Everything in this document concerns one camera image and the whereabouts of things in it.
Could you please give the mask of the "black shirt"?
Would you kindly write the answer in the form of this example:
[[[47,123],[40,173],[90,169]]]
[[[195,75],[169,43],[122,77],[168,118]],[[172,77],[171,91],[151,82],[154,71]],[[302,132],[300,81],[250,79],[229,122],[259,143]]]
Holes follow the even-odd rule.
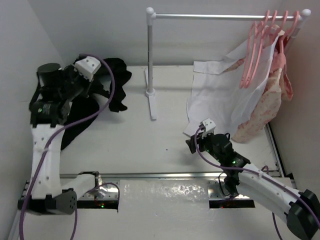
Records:
[[[63,82],[63,68],[59,63],[46,63],[37,68],[38,79],[36,90],[29,103],[30,124],[49,124],[66,126],[87,118],[96,113],[100,106],[94,95],[111,99],[108,108],[111,112],[119,113],[127,110],[122,101],[126,97],[123,86],[130,80],[132,73],[120,58],[106,58],[110,67],[108,70],[101,66],[94,75],[89,89],[89,97],[76,97],[73,101],[62,100],[60,88]]]

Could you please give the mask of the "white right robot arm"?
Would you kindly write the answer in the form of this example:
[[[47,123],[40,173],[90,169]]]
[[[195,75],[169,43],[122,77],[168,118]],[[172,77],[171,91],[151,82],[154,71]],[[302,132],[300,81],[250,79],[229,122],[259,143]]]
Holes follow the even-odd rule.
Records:
[[[202,133],[186,140],[192,154],[207,152],[226,174],[230,195],[244,195],[278,216],[300,240],[311,240],[320,229],[320,201],[315,193],[286,186],[233,149],[230,135]]]

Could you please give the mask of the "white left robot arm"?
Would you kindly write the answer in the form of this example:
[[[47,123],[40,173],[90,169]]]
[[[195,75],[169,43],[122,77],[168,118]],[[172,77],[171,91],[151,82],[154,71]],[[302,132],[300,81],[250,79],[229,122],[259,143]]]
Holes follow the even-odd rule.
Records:
[[[33,140],[32,170],[18,209],[34,215],[70,215],[78,199],[97,185],[96,172],[81,172],[60,181],[61,151],[98,116],[92,98],[103,89],[95,80],[101,63],[85,57],[67,67],[46,63],[36,71],[37,87],[29,103]]]

